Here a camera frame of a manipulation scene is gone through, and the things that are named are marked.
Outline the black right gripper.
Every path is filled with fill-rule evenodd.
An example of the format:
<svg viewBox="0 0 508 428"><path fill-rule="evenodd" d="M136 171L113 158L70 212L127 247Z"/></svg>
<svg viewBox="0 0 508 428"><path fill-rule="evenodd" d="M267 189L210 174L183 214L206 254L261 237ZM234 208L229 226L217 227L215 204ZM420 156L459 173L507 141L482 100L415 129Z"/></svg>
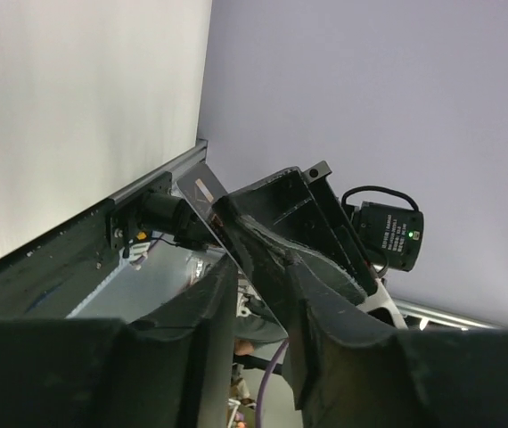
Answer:
<svg viewBox="0 0 508 428"><path fill-rule="evenodd" d="M337 197L330 173L324 160L305 171L291 167L212 206L213 235L292 339L299 337L292 261L358 306L375 278L411 271L422 246L424 216L411 196L363 185Z"/></svg>

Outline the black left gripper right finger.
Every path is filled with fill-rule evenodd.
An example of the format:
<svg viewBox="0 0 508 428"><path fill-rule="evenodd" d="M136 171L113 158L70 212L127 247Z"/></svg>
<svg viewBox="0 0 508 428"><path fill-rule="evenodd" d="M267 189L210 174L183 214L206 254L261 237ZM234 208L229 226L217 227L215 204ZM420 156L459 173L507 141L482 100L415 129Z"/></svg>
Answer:
<svg viewBox="0 0 508 428"><path fill-rule="evenodd" d="M360 311L305 265L291 387L307 427L508 427L508 329L398 329Z"/></svg>

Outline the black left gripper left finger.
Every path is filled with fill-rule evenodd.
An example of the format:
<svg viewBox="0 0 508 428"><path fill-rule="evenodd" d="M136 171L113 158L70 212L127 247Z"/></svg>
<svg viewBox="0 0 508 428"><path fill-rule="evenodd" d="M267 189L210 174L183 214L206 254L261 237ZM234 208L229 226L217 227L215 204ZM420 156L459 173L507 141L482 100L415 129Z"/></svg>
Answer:
<svg viewBox="0 0 508 428"><path fill-rule="evenodd" d="M223 427L237 268L148 316L0 320L0 427Z"/></svg>

